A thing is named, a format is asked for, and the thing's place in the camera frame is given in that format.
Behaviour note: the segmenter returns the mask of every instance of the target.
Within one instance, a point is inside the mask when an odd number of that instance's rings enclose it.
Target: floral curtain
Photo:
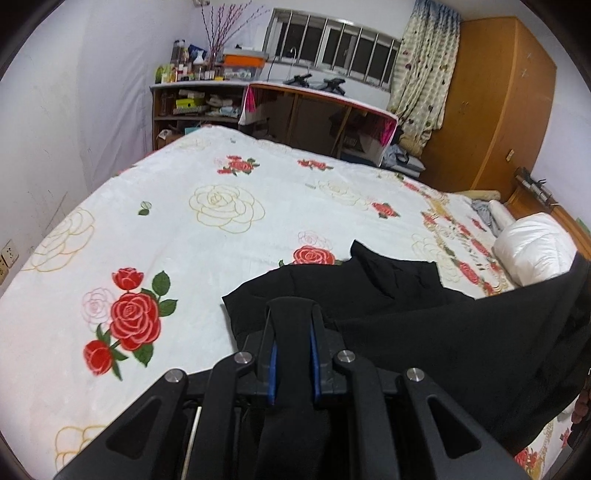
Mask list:
[[[420,156],[441,128],[460,43],[460,15],[431,0],[417,0],[392,74],[388,109],[404,130],[400,144]]]

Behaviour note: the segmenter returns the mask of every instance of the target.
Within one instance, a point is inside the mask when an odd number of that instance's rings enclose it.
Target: electrical outlet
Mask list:
[[[12,240],[9,240],[6,246],[2,248],[1,255],[8,268],[11,268],[14,265],[14,262],[17,261],[18,250]]]
[[[2,257],[0,257],[0,285],[4,283],[4,279],[8,276],[8,266],[4,263]]]

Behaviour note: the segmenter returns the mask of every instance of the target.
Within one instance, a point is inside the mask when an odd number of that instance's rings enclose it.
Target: black fabric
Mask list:
[[[277,343],[278,385],[275,405],[265,413],[259,439],[258,480],[277,479],[277,472],[284,480],[320,475],[330,425],[326,412],[314,409],[311,401],[310,324],[301,319],[311,318],[312,305],[304,300],[294,310],[276,301],[268,305]]]
[[[286,265],[223,300],[239,347],[264,327],[268,301],[318,302],[347,348],[380,368],[422,368],[516,454],[584,383],[588,276],[578,255],[565,275],[474,300],[444,288],[436,264],[392,260],[354,242],[341,266]]]

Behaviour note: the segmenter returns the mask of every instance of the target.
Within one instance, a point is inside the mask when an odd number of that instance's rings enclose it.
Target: wooden wardrobe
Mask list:
[[[443,127],[433,132],[421,181],[444,192],[499,190],[532,170],[544,139],[556,65],[514,17],[463,22]]]

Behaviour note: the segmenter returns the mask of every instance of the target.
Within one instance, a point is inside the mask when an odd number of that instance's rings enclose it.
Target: floral bedspread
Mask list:
[[[223,295],[338,268],[354,239],[472,297],[513,288],[464,197],[222,127],[183,137],[69,214],[0,299],[0,430],[52,478],[166,370],[233,352]]]

